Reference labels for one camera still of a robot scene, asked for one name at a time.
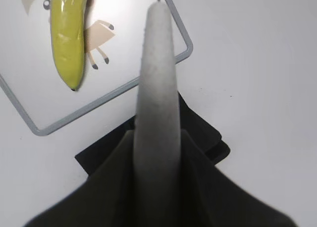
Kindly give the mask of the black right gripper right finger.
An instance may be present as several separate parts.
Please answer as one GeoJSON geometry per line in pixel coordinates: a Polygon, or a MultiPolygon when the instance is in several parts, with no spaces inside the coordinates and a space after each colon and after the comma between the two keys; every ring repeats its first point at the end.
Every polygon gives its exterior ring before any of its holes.
{"type": "Polygon", "coordinates": [[[226,177],[182,130],[181,226],[294,227],[296,223],[226,177]]]}

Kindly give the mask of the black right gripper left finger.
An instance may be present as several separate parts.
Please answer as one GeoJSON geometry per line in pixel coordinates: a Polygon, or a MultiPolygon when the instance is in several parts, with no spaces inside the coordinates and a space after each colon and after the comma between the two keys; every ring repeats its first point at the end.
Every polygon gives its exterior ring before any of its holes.
{"type": "Polygon", "coordinates": [[[28,227],[134,227],[134,132],[127,131],[105,162],[77,190],[35,216],[28,227]]]}

